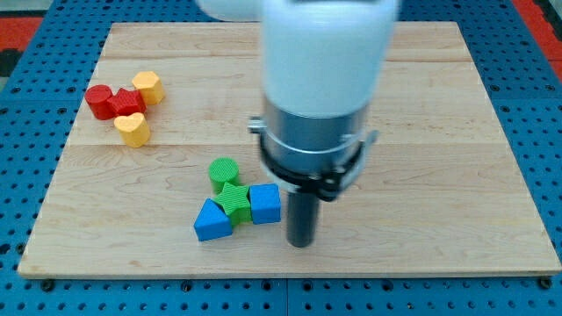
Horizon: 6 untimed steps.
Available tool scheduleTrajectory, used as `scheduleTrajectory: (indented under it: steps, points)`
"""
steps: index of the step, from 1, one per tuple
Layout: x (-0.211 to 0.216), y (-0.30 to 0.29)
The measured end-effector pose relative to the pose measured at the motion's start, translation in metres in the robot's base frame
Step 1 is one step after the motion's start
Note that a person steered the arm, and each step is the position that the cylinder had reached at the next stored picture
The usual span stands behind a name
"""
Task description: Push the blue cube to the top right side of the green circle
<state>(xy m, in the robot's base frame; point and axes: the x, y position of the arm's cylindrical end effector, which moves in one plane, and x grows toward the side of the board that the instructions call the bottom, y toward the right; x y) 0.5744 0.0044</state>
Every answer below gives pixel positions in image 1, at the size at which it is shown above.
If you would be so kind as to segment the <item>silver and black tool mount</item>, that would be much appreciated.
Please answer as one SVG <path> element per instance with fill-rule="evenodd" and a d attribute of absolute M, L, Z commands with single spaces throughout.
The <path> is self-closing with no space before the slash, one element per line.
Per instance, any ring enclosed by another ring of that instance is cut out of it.
<path fill-rule="evenodd" d="M 348 113 L 288 111 L 263 98 L 263 115 L 252 117 L 266 174 L 291 193 L 331 202 L 361 175 L 378 131 L 366 130 L 367 104 Z"/>

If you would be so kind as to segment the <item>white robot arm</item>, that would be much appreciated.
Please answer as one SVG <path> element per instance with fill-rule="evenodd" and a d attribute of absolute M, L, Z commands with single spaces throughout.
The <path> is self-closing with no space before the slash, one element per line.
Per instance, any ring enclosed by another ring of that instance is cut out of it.
<path fill-rule="evenodd" d="M 366 125 L 398 0 L 198 0 L 206 15 L 260 25 L 263 114 L 249 121 L 267 175 L 288 195 L 286 238 L 314 239 L 321 202 L 361 175 Z"/>

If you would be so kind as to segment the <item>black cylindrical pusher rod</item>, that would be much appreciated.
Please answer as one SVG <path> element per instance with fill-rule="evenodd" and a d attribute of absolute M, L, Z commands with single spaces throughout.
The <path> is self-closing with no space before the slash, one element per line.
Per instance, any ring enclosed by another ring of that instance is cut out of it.
<path fill-rule="evenodd" d="M 320 200 L 312 193 L 289 192 L 287 203 L 286 238 L 294 247 L 305 248 L 315 236 Z"/>

